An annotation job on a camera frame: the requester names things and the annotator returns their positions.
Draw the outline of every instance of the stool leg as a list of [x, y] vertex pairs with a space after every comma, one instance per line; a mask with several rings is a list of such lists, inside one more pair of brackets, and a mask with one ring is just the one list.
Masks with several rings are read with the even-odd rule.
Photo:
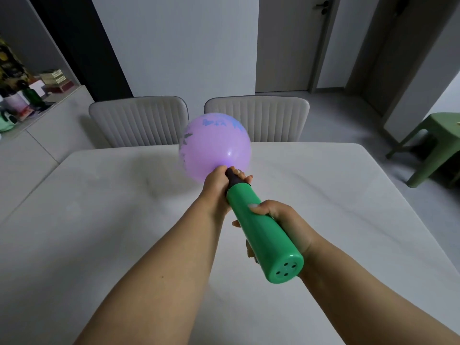
[[415, 129], [411, 133], [409, 133], [406, 138], [401, 140], [401, 142], [398, 145], [396, 145], [393, 150], [386, 154], [386, 158], [390, 159], [395, 153], [399, 152], [409, 140], [415, 137], [415, 135], [423, 129], [423, 122], [421, 122], [417, 127], [415, 127]]
[[457, 173], [457, 175], [454, 177], [454, 179], [451, 180], [449, 183], [448, 187], [453, 188], [455, 186], [455, 183], [460, 179], [460, 172]]
[[456, 143], [439, 141], [421, 167], [407, 181], [407, 186], [416, 188], [458, 150], [459, 146]]

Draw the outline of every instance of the hand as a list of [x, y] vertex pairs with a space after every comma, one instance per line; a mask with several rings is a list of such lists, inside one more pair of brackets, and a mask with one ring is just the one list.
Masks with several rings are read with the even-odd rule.
[[[246, 181], [246, 183], [250, 184], [253, 180], [252, 175], [246, 177], [244, 172], [241, 172], [239, 169], [233, 166], [230, 168], [233, 170], [234, 174], [238, 175], [241, 179]], [[215, 208], [218, 211], [222, 211], [224, 215], [230, 211], [230, 205], [227, 202], [227, 198], [225, 198], [225, 190], [229, 185], [229, 180], [225, 175], [226, 170], [227, 166], [219, 166], [209, 173], [204, 180], [203, 190], [199, 196], [208, 201], [213, 208], [216, 206]]]
[[[276, 222], [283, 228], [293, 244], [304, 257], [305, 261], [311, 258], [317, 243], [322, 239], [319, 234], [308, 225], [308, 223], [290, 206], [284, 203], [267, 200], [256, 207], [250, 207], [250, 210], [256, 214], [270, 214]], [[240, 228], [240, 223], [235, 220], [233, 226]], [[246, 240], [247, 256], [256, 257], [254, 251]]]

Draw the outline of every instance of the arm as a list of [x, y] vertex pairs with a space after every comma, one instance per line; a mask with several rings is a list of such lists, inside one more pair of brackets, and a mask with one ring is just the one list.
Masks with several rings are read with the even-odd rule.
[[226, 169], [206, 178], [200, 196], [115, 285], [76, 344], [188, 342], [230, 209]]
[[291, 207], [265, 201], [251, 210], [270, 214], [302, 253], [299, 277], [347, 345], [460, 344], [460, 336], [377, 280]]

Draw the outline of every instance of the white marble table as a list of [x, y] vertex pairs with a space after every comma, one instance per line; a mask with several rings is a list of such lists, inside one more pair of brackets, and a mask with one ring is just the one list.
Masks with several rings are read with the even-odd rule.
[[[460, 276], [356, 144], [255, 143], [262, 199], [291, 204], [389, 287], [460, 333]], [[69, 344], [200, 191], [177, 146], [81, 151], [0, 228], [0, 343]], [[191, 344], [342, 344], [299, 279], [268, 283], [224, 223]]]

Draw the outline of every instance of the balloon pump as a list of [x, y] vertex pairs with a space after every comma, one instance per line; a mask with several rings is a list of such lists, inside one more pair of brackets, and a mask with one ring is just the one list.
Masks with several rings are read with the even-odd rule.
[[227, 200], [267, 280], [283, 283], [299, 274], [304, 258], [270, 215], [251, 212], [249, 204], [261, 203], [252, 187], [228, 168]]

